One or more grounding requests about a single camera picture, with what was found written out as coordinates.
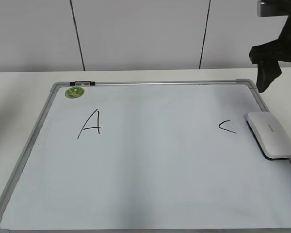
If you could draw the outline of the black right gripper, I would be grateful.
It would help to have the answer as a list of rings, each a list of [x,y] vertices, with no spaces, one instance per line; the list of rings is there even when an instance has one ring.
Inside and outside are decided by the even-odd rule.
[[[253,46],[249,52],[251,63],[258,64],[256,86],[263,93],[281,75],[278,61],[291,63],[291,0],[284,0],[287,20],[278,39]]]

